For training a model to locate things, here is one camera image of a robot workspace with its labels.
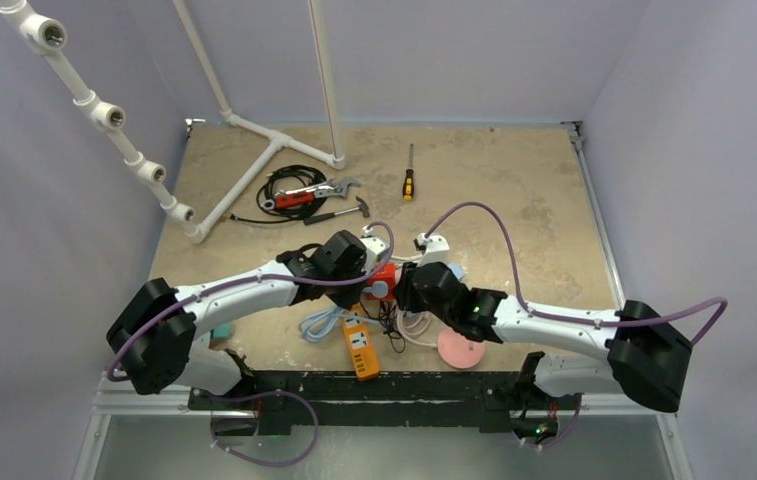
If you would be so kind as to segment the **light blue power strip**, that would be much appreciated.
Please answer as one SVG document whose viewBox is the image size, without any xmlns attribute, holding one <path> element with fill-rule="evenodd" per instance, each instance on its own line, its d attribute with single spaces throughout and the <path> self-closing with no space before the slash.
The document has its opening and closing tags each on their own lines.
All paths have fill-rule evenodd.
<svg viewBox="0 0 757 480">
<path fill-rule="evenodd" d="M 448 264 L 449 269 L 451 270 L 452 274 L 459 280 L 462 281 L 465 276 L 466 272 L 463 267 L 456 263 L 450 263 Z"/>
</svg>

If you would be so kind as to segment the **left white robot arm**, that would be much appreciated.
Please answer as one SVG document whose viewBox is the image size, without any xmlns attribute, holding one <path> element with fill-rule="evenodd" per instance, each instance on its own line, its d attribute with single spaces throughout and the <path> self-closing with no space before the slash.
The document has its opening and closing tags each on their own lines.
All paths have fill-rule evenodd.
<svg viewBox="0 0 757 480">
<path fill-rule="evenodd" d="M 139 395 L 196 387 L 226 408 L 241 408 L 251 399 L 251 369 L 237 354 L 205 347 L 200 338 L 235 320 L 322 297 L 348 309 L 391 249 L 380 237 L 341 230 L 323 244 L 284 251 L 225 279 L 183 286 L 149 280 L 106 333 L 114 352 L 107 377 L 129 383 Z"/>
</svg>

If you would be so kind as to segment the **red cube socket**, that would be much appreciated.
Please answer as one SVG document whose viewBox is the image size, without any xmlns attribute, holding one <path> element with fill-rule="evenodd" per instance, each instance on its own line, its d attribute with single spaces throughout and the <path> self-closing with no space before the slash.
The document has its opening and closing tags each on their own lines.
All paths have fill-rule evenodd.
<svg viewBox="0 0 757 480">
<path fill-rule="evenodd" d="M 373 275 L 367 280 L 367 287 L 364 289 L 364 292 L 366 293 L 368 298 L 373 299 L 373 300 L 379 300 L 379 299 L 374 299 L 370 297 L 366 289 L 375 281 L 384 281 L 384 282 L 387 282 L 388 285 L 390 286 L 391 293 L 388 298 L 382 299 L 382 300 L 389 300 L 393 296 L 393 290 L 396 287 L 399 278 L 400 278 L 400 273 L 398 272 L 396 265 L 394 263 L 388 263 L 378 273 L 376 273 L 375 275 Z"/>
</svg>

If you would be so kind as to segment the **grey blue plug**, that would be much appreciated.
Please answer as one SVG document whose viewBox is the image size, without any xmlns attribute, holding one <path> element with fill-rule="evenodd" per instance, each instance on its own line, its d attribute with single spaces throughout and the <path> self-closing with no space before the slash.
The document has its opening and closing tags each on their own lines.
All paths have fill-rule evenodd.
<svg viewBox="0 0 757 480">
<path fill-rule="evenodd" d="M 375 281 L 367 289 L 368 295 L 374 299 L 386 299 L 390 296 L 391 290 L 387 282 Z"/>
</svg>

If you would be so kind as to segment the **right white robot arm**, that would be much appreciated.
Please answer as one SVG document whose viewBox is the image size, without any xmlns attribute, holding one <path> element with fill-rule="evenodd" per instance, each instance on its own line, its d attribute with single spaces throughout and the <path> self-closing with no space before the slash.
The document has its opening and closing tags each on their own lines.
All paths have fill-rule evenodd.
<svg viewBox="0 0 757 480">
<path fill-rule="evenodd" d="M 468 287 L 442 262 L 405 264 L 392 294 L 402 310 L 428 312 L 469 341 L 555 349 L 524 360 L 515 392 L 527 406 L 622 393 L 655 411 L 680 408 L 693 344 L 643 302 L 629 300 L 619 310 L 522 307 L 504 291 Z"/>
</svg>

